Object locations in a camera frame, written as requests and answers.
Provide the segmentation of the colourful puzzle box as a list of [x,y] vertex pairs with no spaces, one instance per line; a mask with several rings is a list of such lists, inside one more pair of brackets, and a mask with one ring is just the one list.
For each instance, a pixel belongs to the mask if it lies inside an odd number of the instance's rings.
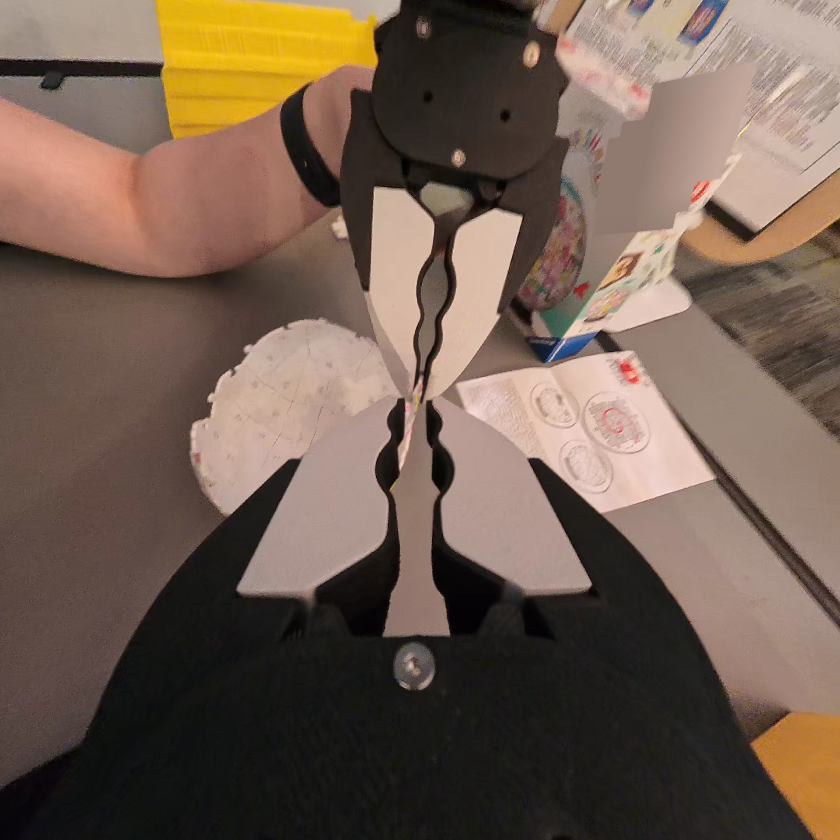
[[632,104],[617,106],[574,82],[560,100],[558,133],[570,147],[563,160],[558,209],[546,245],[511,310],[540,362],[579,353],[618,312],[665,281],[682,235],[698,219],[716,182],[696,184],[687,210],[671,228],[636,233],[605,267],[594,235],[595,199],[606,145]]

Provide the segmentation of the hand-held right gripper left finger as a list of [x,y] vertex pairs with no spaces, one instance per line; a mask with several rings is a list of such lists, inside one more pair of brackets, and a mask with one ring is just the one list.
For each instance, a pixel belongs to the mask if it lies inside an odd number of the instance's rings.
[[395,519],[405,402],[386,397],[343,421],[300,459],[237,585],[245,597],[315,602],[385,545]]

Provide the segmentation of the person's left forearm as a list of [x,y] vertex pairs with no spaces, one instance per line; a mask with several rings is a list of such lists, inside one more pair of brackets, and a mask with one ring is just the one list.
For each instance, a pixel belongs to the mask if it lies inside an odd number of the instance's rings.
[[279,114],[133,154],[3,99],[2,242],[137,277],[243,266],[328,212]]

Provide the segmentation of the black wristband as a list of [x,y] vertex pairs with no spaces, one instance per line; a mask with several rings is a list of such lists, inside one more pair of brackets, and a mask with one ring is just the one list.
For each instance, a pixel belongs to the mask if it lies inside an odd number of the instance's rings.
[[307,193],[320,205],[340,205],[340,182],[322,158],[309,134],[303,111],[309,83],[295,91],[280,107],[280,133],[288,158]]

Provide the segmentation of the wooden board with instruction sheet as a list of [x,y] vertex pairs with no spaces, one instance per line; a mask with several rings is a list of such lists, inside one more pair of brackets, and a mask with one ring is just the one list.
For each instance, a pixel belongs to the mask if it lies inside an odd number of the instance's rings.
[[549,23],[640,85],[754,64],[741,159],[685,237],[746,265],[838,225],[839,2],[558,2]]

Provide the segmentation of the single curved puzzle piece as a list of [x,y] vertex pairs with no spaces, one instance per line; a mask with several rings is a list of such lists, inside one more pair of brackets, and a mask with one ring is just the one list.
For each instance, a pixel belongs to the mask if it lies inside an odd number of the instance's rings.
[[416,383],[413,388],[411,397],[405,402],[405,414],[403,424],[402,441],[397,448],[398,467],[402,471],[406,462],[406,457],[411,447],[413,438],[413,428],[419,414],[421,405],[425,399],[426,379],[424,374],[419,374],[416,378]]

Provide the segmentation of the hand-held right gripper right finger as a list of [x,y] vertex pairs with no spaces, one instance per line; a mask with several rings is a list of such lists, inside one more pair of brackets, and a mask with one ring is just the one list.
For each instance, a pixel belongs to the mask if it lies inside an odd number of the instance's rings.
[[427,407],[443,549],[524,597],[579,595],[592,581],[522,451],[455,404]]

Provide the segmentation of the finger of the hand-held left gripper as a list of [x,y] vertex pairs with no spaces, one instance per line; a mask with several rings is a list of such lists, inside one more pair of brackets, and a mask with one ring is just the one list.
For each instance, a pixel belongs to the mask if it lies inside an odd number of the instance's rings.
[[496,326],[521,225],[519,213],[493,208],[455,232],[448,253],[451,294],[436,328],[428,401],[455,383]]
[[435,222],[409,192],[373,191],[370,283],[364,297],[375,340],[396,391],[409,396],[417,376],[421,323],[417,289],[433,256]]

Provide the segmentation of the person's left hand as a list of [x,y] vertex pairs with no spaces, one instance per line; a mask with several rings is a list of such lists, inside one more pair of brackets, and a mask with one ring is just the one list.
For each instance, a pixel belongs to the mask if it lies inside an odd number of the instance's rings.
[[351,120],[351,94],[371,89],[374,69],[342,66],[314,81],[302,108],[308,135],[329,171],[340,179],[343,147]]

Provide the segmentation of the half-built colourful puzzle ball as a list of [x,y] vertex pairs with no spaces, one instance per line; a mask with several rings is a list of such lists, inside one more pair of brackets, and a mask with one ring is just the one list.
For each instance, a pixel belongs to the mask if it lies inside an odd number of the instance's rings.
[[398,391],[380,349],[331,321],[304,319],[244,348],[192,425],[190,460],[204,496],[235,512],[278,468],[334,427]]

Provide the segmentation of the folded paper instruction leaflet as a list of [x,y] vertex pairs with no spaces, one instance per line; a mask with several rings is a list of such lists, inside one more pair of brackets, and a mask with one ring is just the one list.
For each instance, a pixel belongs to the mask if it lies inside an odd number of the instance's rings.
[[464,409],[540,459],[600,513],[713,480],[633,351],[462,381]]

